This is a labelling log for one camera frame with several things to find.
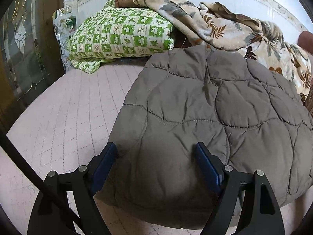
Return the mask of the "green white patterned pillow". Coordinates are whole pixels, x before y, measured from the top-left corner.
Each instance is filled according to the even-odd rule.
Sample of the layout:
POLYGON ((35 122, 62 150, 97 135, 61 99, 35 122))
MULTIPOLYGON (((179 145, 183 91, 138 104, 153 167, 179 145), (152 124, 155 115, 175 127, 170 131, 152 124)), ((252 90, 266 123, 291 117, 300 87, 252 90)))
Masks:
POLYGON ((150 56, 174 48, 172 23, 148 8, 116 8, 108 0, 69 39, 69 60, 79 70, 94 73, 117 58, 150 56))

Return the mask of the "grey quilted puffer jacket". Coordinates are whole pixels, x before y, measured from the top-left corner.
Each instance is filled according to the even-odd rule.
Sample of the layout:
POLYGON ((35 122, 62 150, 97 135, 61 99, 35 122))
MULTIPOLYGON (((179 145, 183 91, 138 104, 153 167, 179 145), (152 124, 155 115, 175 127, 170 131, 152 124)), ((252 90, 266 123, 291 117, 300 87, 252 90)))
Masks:
POLYGON ((292 82, 238 53, 153 55, 109 140, 119 158, 96 198, 166 227, 201 229, 217 201, 192 156, 198 142, 238 171, 264 171, 280 206, 312 186, 312 116, 292 82))

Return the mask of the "leaf print fleece blanket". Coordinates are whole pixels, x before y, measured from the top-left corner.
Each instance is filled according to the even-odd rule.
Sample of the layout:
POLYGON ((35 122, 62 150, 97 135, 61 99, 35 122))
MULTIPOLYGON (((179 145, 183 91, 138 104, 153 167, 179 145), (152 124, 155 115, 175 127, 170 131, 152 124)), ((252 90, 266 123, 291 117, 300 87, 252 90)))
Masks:
POLYGON ((115 0, 115 7, 149 8, 171 22, 192 46, 238 52, 291 81, 302 101, 309 96, 309 56, 286 42, 273 22, 235 14, 218 2, 196 6, 187 0, 115 0))

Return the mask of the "pink quilted bed cover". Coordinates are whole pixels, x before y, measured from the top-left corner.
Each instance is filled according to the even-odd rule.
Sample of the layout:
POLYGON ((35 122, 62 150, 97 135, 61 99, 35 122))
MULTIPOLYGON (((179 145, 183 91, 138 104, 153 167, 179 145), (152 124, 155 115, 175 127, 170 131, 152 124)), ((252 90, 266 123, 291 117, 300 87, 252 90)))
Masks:
MULTIPOLYGON (((73 69, 47 88, 21 114, 8 138, 34 171, 44 179, 87 165, 108 141, 117 114, 143 65, 104 65, 93 74, 73 69)), ((1 149, 1 206, 21 234, 38 189, 1 149)), ((200 234, 200 230, 172 229, 140 221, 95 200, 112 234, 200 234)), ((312 203, 312 187, 281 208, 285 232, 298 227, 312 203)))

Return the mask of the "brown wooden glass wardrobe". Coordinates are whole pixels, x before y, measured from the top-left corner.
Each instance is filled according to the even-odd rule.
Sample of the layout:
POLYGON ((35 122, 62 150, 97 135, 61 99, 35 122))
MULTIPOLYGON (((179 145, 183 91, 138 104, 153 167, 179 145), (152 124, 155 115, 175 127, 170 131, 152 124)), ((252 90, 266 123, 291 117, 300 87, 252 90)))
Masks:
POLYGON ((1 131, 64 75, 52 14, 63 0, 12 0, 1 16, 1 131))

